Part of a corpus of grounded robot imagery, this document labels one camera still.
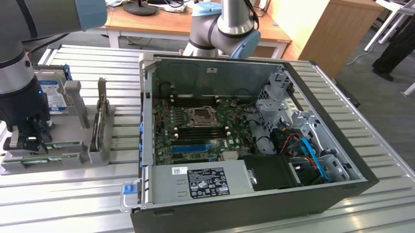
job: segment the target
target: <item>metal workbench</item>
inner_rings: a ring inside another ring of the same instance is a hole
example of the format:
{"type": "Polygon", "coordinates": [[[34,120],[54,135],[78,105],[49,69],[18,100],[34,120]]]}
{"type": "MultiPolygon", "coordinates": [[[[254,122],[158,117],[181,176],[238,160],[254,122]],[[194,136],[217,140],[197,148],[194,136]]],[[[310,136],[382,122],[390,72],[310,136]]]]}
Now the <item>metal workbench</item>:
{"type": "MultiPolygon", "coordinates": [[[[82,81],[86,104],[97,104],[99,77],[109,80],[109,99],[117,106],[111,164],[0,176],[2,233],[134,231],[130,214],[119,210],[119,195],[123,182],[134,180],[139,171],[139,54],[139,50],[83,46],[46,51],[41,64],[71,66],[74,79],[82,81]]],[[[381,182],[323,214],[222,232],[414,232],[413,170],[319,69],[310,62],[291,64],[381,182]]],[[[307,110],[306,101],[298,99],[307,110]]]]}

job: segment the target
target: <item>robotic arm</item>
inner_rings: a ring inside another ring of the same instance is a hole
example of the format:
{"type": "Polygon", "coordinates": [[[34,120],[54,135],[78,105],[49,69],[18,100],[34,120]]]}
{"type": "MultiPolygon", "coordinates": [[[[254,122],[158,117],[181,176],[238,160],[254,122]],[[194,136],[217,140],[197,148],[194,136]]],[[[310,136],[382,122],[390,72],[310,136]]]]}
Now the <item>robotic arm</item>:
{"type": "Polygon", "coordinates": [[[0,7],[0,120],[13,132],[6,150],[47,153],[53,140],[47,95],[22,41],[86,31],[107,21],[105,0],[3,0],[0,7]]]}
{"type": "Polygon", "coordinates": [[[249,0],[195,4],[185,56],[217,57],[219,49],[231,58],[249,58],[261,39],[254,22],[258,23],[258,16],[249,0]]]}

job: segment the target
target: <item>person's leg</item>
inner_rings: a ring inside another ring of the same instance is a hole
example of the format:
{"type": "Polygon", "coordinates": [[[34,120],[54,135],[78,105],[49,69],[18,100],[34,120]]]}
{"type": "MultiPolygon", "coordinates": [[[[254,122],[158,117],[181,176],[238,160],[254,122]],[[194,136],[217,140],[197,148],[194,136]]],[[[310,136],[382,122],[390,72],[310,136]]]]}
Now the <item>person's leg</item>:
{"type": "Polygon", "coordinates": [[[402,62],[402,60],[415,50],[415,16],[395,40],[383,51],[382,56],[373,64],[374,73],[389,81],[393,81],[390,75],[394,68],[402,62]]]}

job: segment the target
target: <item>motherboard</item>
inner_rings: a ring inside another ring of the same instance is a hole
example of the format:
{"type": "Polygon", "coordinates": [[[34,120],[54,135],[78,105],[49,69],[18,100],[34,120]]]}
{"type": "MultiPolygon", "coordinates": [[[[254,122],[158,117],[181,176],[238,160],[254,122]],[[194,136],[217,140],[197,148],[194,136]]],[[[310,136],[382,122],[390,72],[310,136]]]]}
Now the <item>motherboard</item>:
{"type": "Polygon", "coordinates": [[[154,100],[157,165],[237,160],[258,150],[237,97],[154,100]]]}

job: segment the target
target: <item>black shoe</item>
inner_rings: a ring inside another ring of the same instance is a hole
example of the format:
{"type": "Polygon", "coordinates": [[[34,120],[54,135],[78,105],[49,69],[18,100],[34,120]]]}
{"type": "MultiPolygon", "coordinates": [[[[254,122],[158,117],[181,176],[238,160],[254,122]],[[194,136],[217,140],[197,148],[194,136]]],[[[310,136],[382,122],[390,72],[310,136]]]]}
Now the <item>black shoe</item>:
{"type": "Polygon", "coordinates": [[[385,80],[394,82],[394,77],[390,75],[390,73],[382,73],[379,72],[377,69],[373,70],[373,72],[381,76],[381,78],[383,78],[385,80]]]}

